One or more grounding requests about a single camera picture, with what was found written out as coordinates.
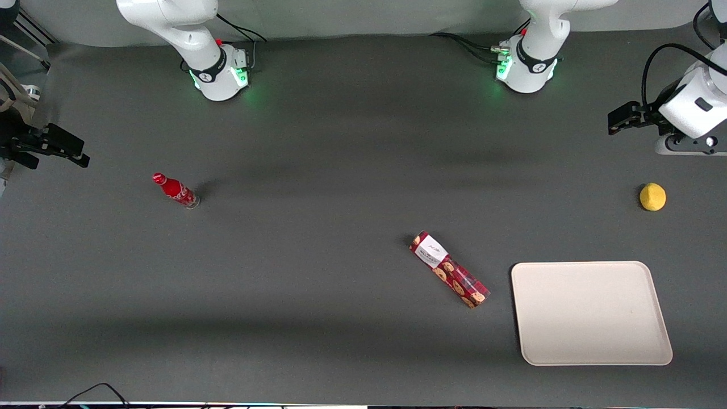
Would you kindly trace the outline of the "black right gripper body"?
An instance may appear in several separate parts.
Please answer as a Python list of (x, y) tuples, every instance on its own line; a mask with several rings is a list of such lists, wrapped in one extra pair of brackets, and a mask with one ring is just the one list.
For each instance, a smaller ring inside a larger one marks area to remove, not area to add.
[(18, 165), (30, 170), (36, 170), (39, 159), (20, 147), (25, 137), (34, 139), (41, 132), (41, 128), (29, 126), (23, 117), (14, 108), (1, 113), (1, 156), (3, 160), (15, 161)]

